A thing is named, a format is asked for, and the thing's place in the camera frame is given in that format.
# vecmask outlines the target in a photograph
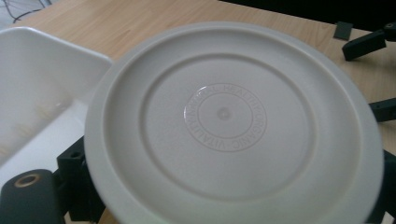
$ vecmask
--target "wooden table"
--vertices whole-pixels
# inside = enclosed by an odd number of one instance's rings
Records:
[[[396,43],[354,62],[344,60],[346,43],[332,38],[335,25],[215,0],[62,0],[19,22],[92,49],[113,60],[146,38],[198,21],[242,21],[297,37],[338,64],[367,99],[396,97]],[[367,32],[353,30],[351,38]],[[384,148],[396,154],[396,121],[379,124]],[[117,223],[106,211],[100,223]]]

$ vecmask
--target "center dot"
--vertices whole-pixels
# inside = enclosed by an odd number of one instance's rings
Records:
[[[227,107],[222,107],[218,110],[218,118],[221,120],[228,120],[231,117],[231,111]]]

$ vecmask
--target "black square object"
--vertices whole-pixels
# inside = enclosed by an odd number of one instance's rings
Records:
[[[352,31],[353,24],[348,22],[337,22],[337,28],[334,32],[334,38],[349,40],[350,32]]]

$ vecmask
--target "brass ring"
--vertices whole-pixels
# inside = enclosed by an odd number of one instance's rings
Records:
[[[40,179],[39,174],[31,174],[31,175],[25,175],[21,178],[19,178],[14,186],[16,188],[26,188],[28,186],[33,185],[35,182],[37,182]]]

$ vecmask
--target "circular logo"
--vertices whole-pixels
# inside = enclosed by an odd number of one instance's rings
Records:
[[[220,151],[253,146],[262,138],[266,126],[259,99],[233,84],[202,87],[185,106],[184,120],[198,142]]]

